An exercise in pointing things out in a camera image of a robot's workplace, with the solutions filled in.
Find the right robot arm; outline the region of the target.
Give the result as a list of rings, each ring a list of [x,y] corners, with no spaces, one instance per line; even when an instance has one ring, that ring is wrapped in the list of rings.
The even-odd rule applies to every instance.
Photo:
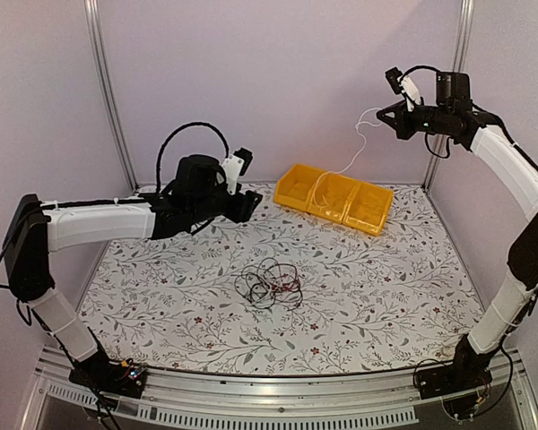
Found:
[[[508,189],[527,224],[508,251],[508,269],[497,295],[482,319],[459,341],[446,383],[455,391],[477,380],[484,360],[496,353],[503,339],[531,309],[538,291],[538,166],[511,137],[502,119],[477,107],[465,73],[435,67],[436,102],[428,105],[412,81],[416,68],[393,67],[385,78],[401,101],[377,112],[377,119],[395,131],[398,139],[415,134],[442,135],[482,161]]]

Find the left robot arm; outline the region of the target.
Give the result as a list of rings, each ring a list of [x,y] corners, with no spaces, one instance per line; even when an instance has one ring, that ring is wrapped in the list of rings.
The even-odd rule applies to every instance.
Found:
[[[94,335],[56,290],[49,256],[63,249],[121,239],[161,240],[180,233],[192,236],[223,217],[250,220],[261,202],[259,193],[243,192],[239,178],[252,161],[240,149],[223,161],[191,155],[181,159],[176,177],[154,193],[87,202],[43,202],[23,196],[4,238],[0,264],[3,287],[26,304],[70,358],[81,363],[82,376],[97,389],[108,388],[115,369],[97,354]]]

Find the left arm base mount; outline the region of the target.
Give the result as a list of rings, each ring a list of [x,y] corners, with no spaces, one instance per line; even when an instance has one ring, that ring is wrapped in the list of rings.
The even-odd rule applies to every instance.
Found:
[[[67,354],[72,365],[69,375],[71,383],[79,384],[95,392],[106,392],[119,396],[141,399],[145,388],[146,368],[132,359],[117,362],[108,357],[98,345],[95,352],[79,361]]]

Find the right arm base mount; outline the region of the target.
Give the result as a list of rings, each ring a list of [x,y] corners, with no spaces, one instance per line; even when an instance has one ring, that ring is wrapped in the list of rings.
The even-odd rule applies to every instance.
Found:
[[[478,355],[461,347],[451,363],[432,359],[438,366],[413,370],[413,386],[422,400],[446,397],[444,411],[455,421],[473,418],[490,397],[492,376],[489,365],[494,353]]]

